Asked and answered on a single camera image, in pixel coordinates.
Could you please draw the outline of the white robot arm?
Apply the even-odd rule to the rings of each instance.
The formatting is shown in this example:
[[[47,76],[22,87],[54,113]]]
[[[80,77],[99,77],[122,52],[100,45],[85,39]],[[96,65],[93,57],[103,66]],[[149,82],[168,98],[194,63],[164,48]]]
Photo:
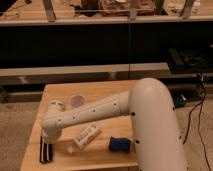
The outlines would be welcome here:
[[[69,126],[128,115],[131,117],[140,171],[187,171],[187,159],[171,94],[161,81],[143,78],[126,92],[67,110],[49,104],[41,120],[41,137],[55,143]]]

